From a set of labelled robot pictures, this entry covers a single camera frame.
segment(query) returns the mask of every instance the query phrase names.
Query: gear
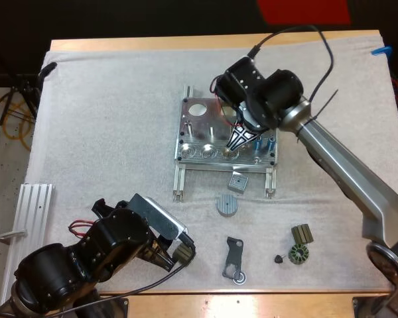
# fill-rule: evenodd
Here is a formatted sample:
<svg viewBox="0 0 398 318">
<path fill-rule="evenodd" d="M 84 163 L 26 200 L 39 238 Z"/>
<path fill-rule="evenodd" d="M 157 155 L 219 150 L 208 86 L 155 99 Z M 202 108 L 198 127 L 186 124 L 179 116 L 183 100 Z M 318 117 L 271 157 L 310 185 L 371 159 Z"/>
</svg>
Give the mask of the gear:
<svg viewBox="0 0 398 318">
<path fill-rule="evenodd" d="M 310 252 L 303 244 L 295 244 L 289 251 L 289 260 L 295 265 L 305 263 L 310 256 Z"/>
</svg>

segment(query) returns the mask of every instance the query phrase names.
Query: small metal block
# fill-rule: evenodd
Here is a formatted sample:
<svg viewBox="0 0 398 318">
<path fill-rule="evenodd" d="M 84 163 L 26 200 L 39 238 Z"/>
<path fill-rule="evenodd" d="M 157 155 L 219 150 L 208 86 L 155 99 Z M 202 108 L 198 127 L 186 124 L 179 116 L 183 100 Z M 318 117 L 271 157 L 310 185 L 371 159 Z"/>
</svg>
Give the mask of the small metal block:
<svg viewBox="0 0 398 318">
<path fill-rule="evenodd" d="M 248 177 L 234 171 L 228 183 L 228 189 L 239 193 L 245 192 Z"/>
<path fill-rule="evenodd" d="M 232 217 L 237 212 L 237 200 L 231 194 L 221 194 L 217 198 L 216 207 L 223 217 Z"/>
</svg>

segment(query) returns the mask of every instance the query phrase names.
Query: metal cylinder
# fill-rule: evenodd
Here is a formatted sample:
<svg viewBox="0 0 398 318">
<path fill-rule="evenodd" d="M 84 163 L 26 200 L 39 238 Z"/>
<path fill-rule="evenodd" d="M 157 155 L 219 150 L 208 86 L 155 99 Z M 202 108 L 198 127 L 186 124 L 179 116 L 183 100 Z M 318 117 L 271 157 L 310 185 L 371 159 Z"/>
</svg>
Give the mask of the metal cylinder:
<svg viewBox="0 0 398 318">
<path fill-rule="evenodd" d="M 255 142 L 253 143 L 253 148 L 255 151 L 261 150 L 261 146 L 263 144 L 263 138 L 259 136 L 258 138 L 255 139 Z"/>
</svg>

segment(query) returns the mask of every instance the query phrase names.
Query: metal bracket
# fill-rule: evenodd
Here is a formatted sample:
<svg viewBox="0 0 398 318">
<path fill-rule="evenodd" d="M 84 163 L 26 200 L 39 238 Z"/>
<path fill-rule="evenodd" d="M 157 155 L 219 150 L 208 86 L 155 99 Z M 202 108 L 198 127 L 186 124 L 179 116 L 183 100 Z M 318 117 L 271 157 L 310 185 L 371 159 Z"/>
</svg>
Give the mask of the metal bracket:
<svg viewBox="0 0 398 318">
<path fill-rule="evenodd" d="M 23 229 L 21 231 L 10 231 L 0 234 L 0 243 L 10 245 L 11 238 L 13 237 L 25 237 L 27 235 L 27 230 Z"/>
<path fill-rule="evenodd" d="M 267 168 L 265 170 L 265 198 L 271 199 L 276 192 L 276 168 Z"/>
<path fill-rule="evenodd" d="M 9 252 L 1 288 L 0 303 L 11 295 L 13 273 L 21 260 L 44 244 L 52 184 L 22 184 L 13 222 L 13 230 L 0 235 L 0 242 L 9 241 Z"/>
<path fill-rule="evenodd" d="M 243 241 L 233 237 L 227 238 L 229 247 L 226 267 L 223 270 L 223 276 L 233 280 L 240 279 L 241 272 L 241 254 L 243 252 Z"/>
<path fill-rule="evenodd" d="M 175 164 L 174 173 L 174 189 L 172 191 L 173 201 L 183 201 L 184 196 L 184 179 L 186 176 L 186 165 L 185 164 Z"/>
</svg>

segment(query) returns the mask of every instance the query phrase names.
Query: black cable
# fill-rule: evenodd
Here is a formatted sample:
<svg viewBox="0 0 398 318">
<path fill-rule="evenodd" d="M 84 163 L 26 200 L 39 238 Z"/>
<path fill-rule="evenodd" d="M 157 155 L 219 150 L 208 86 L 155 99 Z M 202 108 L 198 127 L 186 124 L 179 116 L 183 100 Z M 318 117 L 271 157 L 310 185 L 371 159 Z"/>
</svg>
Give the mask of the black cable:
<svg viewBox="0 0 398 318">
<path fill-rule="evenodd" d="M 16 315 L 13 315 L 12 313 L 0 313 L 0 317 L 16 318 Z"/>
<path fill-rule="evenodd" d="M 276 35 L 279 35 L 281 33 L 284 32 L 290 32 L 290 31 L 297 31 L 297 30 L 302 30 L 304 28 L 308 28 L 311 30 L 314 30 L 316 32 L 318 32 L 318 34 L 320 35 L 324 46 L 327 49 L 327 52 L 329 53 L 329 57 L 330 57 L 330 65 L 329 68 L 327 69 L 326 73 L 323 75 L 323 77 L 320 79 L 320 81 L 317 83 L 317 86 L 314 88 L 314 90 L 311 93 L 310 98 L 308 99 L 309 101 L 312 101 L 315 97 L 315 95 L 317 94 L 318 89 L 320 88 L 320 86 L 324 83 L 324 81 L 326 80 L 326 78 L 330 75 L 330 72 L 333 70 L 333 65 L 334 65 L 334 58 L 333 58 L 333 53 L 332 50 L 329 47 L 329 44 L 327 43 L 326 37 L 324 36 L 324 34 L 318 30 L 314 25 L 299 25 L 299 26 L 292 26 L 291 28 L 286 28 L 285 30 L 281 30 L 279 32 L 270 34 L 269 36 L 266 36 L 260 43 L 258 43 L 257 45 L 255 45 L 247 54 L 250 58 L 254 58 L 259 50 L 261 49 L 261 46 L 266 43 L 270 38 L 273 38 Z"/>
<path fill-rule="evenodd" d="M 66 313 L 71 313 L 71 312 L 79 310 L 79 309 L 83 309 L 83 308 L 86 308 L 86 307 L 89 307 L 89 306 L 97 305 L 99 303 L 104 303 L 106 301 L 111 301 L 111 300 L 114 300 L 114 299 L 119 299 L 119 298 L 124 298 L 124 297 L 127 297 L 127 296 L 137 295 L 138 293 L 144 292 L 144 291 L 149 290 L 151 288 L 154 288 L 154 287 L 156 287 L 158 285 L 161 285 L 163 282 L 169 280 L 171 277 L 173 277 L 175 274 L 177 274 L 179 271 L 181 271 L 183 268 L 185 268 L 187 265 L 190 264 L 190 262 L 193 260 L 193 258 L 196 255 L 196 251 L 194 249 L 192 251 L 193 251 L 192 256 L 188 259 L 186 264 L 180 265 L 174 271 L 172 271 L 171 273 L 169 273 L 168 275 L 164 276 L 163 278 L 161 278 L 160 280 L 158 280 L 157 282 L 155 282 L 153 284 L 147 285 L 147 286 L 139 288 L 137 290 L 129 291 L 127 293 L 122 293 L 122 294 L 117 295 L 117 296 L 112 296 L 112 297 L 108 297 L 108 298 L 105 298 L 105 299 L 97 300 L 97 301 L 94 301 L 92 303 L 86 303 L 85 305 L 81 305 L 81 306 L 77 306 L 75 308 L 71 308 L 71 309 L 67 309 L 67 310 L 64 310 L 64 311 L 60 311 L 58 313 L 53 313 L 51 315 L 45 315 L 43 317 L 44 318 L 54 318 L 54 317 L 57 317 L 57 316 L 60 316 L 60 315 L 66 314 Z"/>
<path fill-rule="evenodd" d="M 327 102 L 323 105 L 323 107 L 321 107 L 321 109 L 317 112 L 317 115 L 311 117 L 309 120 L 306 121 L 305 124 L 303 124 L 300 129 L 297 132 L 297 137 L 299 140 L 299 133 L 302 130 L 302 128 L 304 128 L 305 126 L 307 126 L 307 124 L 309 124 L 309 122 L 311 121 L 315 121 L 317 119 L 317 117 L 319 116 L 319 114 L 321 114 L 321 112 L 326 108 L 327 105 L 329 105 L 329 103 L 332 101 L 333 97 L 337 94 L 339 89 L 337 89 L 336 91 L 334 91 L 334 93 L 332 94 L 332 96 L 330 96 L 330 98 L 327 100 Z"/>
<path fill-rule="evenodd" d="M 317 119 L 317 117 L 319 116 L 319 114 L 321 114 L 321 112 L 326 108 L 327 105 L 329 105 L 329 103 L 332 101 L 333 97 L 337 94 L 339 89 L 337 89 L 336 91 L 334 91 L 334 93 L 332 94 L 332 96 L 330 96 L 330 98 L 327 100 L 327 102 L 323 105 L 323 107 L 321 107 L 321 109 L 317 112 L 317 114 L 315 116 L 313 116 L 312 119 Z"/>
</svg>

